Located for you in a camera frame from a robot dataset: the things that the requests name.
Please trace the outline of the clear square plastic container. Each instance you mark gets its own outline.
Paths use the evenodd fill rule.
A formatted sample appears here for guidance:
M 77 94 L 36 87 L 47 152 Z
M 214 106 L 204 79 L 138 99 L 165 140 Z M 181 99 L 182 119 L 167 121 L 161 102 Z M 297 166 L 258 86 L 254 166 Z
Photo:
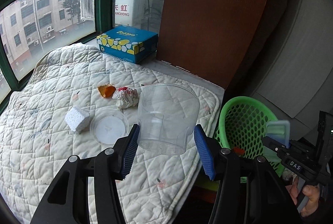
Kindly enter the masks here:
M 286 148 L 290 146 L 290 122 L 288 120 L 269 121 L 266 123 L 266 136 L 283 144 Z

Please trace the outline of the white foam block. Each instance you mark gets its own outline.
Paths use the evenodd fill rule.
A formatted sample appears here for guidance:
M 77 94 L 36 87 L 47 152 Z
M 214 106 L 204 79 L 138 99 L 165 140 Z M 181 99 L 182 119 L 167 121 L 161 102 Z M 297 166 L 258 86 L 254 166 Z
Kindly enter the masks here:
M 90 114 L 79 107 L 73 106 L 66 113 L 64 120 L 71 131 L 81 133 L 90 122 Z

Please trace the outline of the round clear plastic lid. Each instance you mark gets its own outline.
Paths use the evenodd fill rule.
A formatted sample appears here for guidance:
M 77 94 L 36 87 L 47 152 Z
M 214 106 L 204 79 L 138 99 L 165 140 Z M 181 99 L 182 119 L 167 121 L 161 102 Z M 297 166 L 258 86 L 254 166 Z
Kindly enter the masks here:
M 104 146 L 113 146 L 116 141 L 128 135 L 128 120 L 119 110 L 104 108 L 93 117 L 90 133 Z

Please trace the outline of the clear plastic cup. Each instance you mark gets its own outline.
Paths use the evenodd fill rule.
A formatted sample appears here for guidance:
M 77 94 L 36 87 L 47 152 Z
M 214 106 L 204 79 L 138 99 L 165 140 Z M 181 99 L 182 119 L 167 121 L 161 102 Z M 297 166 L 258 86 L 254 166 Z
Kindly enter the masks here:
M 138 145 L 158 155 L 181 155 L 193 133 L 200 102 L 194 92 L 175 84 L 142 89 L 138 102 Z

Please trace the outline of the orange peel piece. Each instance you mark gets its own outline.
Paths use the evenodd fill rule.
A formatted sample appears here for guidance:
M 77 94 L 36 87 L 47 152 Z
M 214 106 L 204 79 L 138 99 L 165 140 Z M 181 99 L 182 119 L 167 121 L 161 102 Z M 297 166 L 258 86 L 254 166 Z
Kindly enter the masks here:
M 113 96 L 116 88 L 113 85 L 101 85 L 98 87 L 98 91 L 103 98 L 110 98 Z

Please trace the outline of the white paper ball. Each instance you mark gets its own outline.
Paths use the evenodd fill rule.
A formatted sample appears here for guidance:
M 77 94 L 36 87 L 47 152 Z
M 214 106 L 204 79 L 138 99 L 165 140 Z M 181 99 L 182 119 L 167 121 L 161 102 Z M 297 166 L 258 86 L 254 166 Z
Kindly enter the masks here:
M 127 109 L 138 104 L 139 95 L 136 89 L 124 86 L 116 89 L 113 93 L 112 99 L 116 101 L 116 107 L 118 109 Z

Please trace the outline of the green plastic waste basket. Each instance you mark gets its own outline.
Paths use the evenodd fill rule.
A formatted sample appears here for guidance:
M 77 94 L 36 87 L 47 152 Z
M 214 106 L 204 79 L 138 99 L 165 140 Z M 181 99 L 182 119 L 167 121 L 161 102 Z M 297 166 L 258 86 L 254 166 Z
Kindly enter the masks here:
M 260 101 L 250 97 L 235 97 L 223 107 L 214 134 L 221 147 L 241 149 L 242 157 L 254 159 L 263 155 L 262 137 L 266 124 L 277 121 L 274 113 Z

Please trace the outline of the white wardrobe cabinet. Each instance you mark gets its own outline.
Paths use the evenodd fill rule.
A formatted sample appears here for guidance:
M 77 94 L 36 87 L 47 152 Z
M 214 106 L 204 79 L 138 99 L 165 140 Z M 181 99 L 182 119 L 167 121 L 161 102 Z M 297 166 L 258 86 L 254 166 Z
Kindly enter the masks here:
M 288 0 L 251 96 L 315 143 L 320 111 L 332 112 L 332 0 Z

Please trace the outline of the white quilted mattress pad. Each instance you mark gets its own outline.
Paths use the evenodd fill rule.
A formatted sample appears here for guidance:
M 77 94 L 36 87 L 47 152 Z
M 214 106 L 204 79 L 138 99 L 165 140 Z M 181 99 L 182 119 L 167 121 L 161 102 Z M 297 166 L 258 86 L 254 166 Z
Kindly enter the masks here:
M 26 87 L 14 92 L 1 114 L 1 196 L 19 223 L 30 223 L 51 181 L 66 160 L 93 157 L 106 148 L 95 135 L 70 128 L 66 115 L 79 111 L 86 121 L 112 116 L 129 130 L 137 108 L 118 109 L 113 98 L 99 92 L 104 85 L 141 92 L 153 84 L 172 84 L 195 95 L 198 124 L 208 136 L 215 130 L 220 101 L 209 89 L 74 44 L 55 49 L 37 64 Z M 129 175 L 117 182 L 127 223 L 170 223 L 199 165 L 194 139 L 186 152 L 155 155 L 138 149 Z

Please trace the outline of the blue tissue box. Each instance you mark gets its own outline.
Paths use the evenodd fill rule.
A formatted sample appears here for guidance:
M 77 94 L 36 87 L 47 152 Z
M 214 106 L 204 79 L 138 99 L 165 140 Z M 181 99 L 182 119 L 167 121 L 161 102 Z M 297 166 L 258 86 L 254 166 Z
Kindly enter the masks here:
M 155 32 L 129 26 L 117 26 L 96 37 L 102 53 L 134 64 L 157 51 L 158 40 Z

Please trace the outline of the brown wooden panel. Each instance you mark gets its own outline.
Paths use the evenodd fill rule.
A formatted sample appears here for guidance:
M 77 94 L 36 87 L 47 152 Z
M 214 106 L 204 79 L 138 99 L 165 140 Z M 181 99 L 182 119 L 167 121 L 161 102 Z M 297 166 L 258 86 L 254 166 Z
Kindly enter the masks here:
M 239 68 L 267 0 L 164 0 L 157 58 L 222 88 Z

